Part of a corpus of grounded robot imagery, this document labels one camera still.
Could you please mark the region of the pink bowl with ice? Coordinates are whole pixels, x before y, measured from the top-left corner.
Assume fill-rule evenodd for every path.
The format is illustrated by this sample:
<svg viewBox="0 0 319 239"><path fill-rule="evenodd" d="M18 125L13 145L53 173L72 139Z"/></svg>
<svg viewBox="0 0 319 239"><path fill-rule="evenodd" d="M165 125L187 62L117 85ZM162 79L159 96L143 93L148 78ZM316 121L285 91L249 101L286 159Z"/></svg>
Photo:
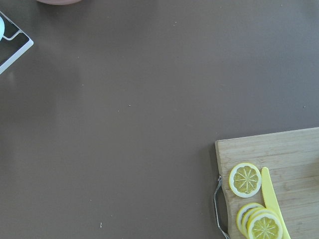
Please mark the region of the pink bowl with ice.
<svg viewBox="0 0 319 239"><path fill-rule="evenodd" d="M49 4L49 5L69 5L78 3L81 0L37 0L37 2Z"/></svg>

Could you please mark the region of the single lemon slice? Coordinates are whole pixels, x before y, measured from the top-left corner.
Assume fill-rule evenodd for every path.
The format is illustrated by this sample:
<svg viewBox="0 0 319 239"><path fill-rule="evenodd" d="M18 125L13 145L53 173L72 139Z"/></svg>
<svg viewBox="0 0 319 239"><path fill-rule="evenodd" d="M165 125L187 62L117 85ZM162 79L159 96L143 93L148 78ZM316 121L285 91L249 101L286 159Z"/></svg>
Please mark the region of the single lemon slice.
<svg viewBox="0 0 319 239"><path fill-rule="evenodd" d="M249 198L256 195L262 184L260 170L249 162L235 165L229 174L230 190L238 197Z"/></svg>

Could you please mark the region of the wooden cutting board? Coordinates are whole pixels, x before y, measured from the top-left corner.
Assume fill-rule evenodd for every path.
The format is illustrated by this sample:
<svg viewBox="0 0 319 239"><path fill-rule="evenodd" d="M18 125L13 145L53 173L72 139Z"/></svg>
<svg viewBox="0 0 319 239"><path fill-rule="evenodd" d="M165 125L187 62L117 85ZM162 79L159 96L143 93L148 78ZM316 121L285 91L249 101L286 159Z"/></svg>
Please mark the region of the wooden cutting board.
<svg viewBox="0 0 319 239"><path fill-rule="evenodd" d="M218 171L222 177L228 234L244 236L236 226L239 209L248 203L263 204L259 191L250 198L236 196L229 187L231 169L249 162L268 167L276 197L293 239L319 237L319 129L317 127L218 140L215 143Z"/></svg>

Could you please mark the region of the stacked lemon slices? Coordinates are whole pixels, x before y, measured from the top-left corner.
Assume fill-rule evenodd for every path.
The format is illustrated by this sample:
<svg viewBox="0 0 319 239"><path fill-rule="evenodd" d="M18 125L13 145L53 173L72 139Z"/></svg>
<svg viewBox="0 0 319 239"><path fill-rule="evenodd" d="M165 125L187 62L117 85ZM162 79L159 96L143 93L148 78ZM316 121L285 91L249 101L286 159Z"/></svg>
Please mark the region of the stacked lemon slices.
<svg viewBox="0 0 319 239"><path fill-rule="evenodd" d="M241 207L236 216L236 225L247 239L283 239L284 236L277 214L258 203Z"/></svg>

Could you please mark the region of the yellow toy knife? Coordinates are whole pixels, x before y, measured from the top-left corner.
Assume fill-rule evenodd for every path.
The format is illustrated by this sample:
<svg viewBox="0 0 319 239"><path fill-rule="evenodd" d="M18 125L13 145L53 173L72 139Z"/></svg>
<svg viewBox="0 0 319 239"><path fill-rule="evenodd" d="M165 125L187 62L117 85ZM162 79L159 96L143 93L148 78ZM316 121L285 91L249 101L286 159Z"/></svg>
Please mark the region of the yellow toy knife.
<svg viewBox="0 0 319 239"><path fill-rule="evenodd" d="M268 167L262 168L261 176L262 176L261 187L262 187L262 194L263 194L263 200L264 200L265 206L267 209L274 211L276 215L279 217L283 227L283 239L291 239L288 229L286 227L278 200L277 200L277 196L272 184L270 171Z"/></svg>

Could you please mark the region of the white cup rack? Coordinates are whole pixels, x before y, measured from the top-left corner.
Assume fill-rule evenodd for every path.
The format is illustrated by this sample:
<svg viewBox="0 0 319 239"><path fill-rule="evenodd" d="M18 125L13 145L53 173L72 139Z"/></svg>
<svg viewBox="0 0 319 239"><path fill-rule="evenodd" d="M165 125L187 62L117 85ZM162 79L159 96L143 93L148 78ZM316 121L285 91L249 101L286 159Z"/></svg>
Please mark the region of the white cup rack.
<svg viewBox="0 0 319 239"><path fill-rule="evenodd" d="M2 74L32 45L33 40L3 12L0 12L0 73Z"/></svg>

